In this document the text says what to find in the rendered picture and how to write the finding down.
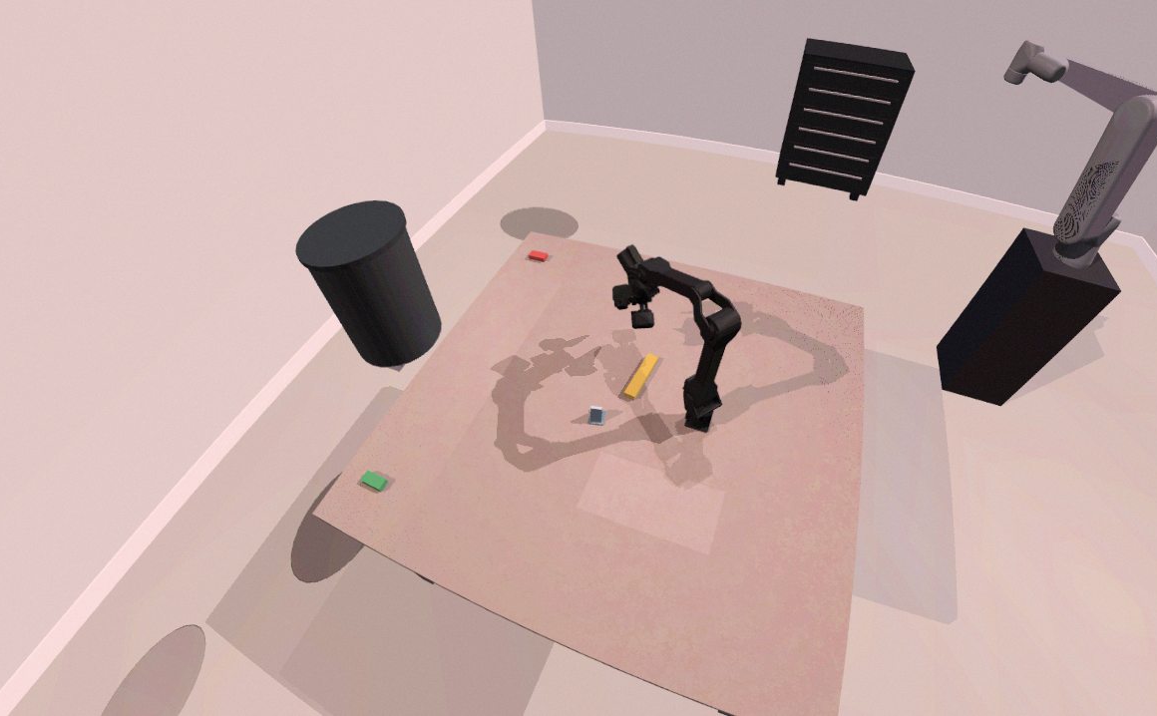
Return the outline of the yellow bar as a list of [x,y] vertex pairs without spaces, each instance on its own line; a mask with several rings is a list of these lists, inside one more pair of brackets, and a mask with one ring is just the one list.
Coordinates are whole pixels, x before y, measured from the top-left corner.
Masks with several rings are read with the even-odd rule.
[[653,368],[655,368],[656,362],[658,362],[657,356],[653,354],[648,354],[646,356],[644,361],[641,364],[641,368],[639,368],[638,371],[635,371],[632,382],[629,383],[628,387],[626,387],[626,391],[624,391],[624,396],[626,398],[635,399],[635,397],[638,397],[638,393],[641,392],[641,387],[643,387],[649,376],[649,372],[651,372]]

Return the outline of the green rectangular block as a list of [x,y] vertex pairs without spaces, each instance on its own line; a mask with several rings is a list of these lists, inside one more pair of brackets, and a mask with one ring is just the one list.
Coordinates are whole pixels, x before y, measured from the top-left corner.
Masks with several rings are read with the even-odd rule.
[[367,485],[368,487],[374,487],[374,489],[379,490],[379,493],[382,493],[382,489],[384,489],[384,487],[388,486],[386,479],[382,479],[382,477],[377,477],[376,473],[373,473],[368,470],[360,481]]

